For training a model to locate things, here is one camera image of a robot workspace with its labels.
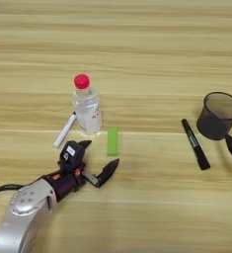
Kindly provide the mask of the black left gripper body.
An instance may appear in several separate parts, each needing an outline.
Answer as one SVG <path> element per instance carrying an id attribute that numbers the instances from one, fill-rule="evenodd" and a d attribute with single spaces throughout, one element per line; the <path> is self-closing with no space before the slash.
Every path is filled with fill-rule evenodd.
<path id="1" fill-rule="evenodd" d="M 99 186 L 99 179 L 85 171 L 84 162 L 75 167 L 64 164 L 58 171 L 46 175 L 44 179 L 52 187 L 58 202 L 69 193 L 79 191 L 87 182 L 95 187 Z"/>

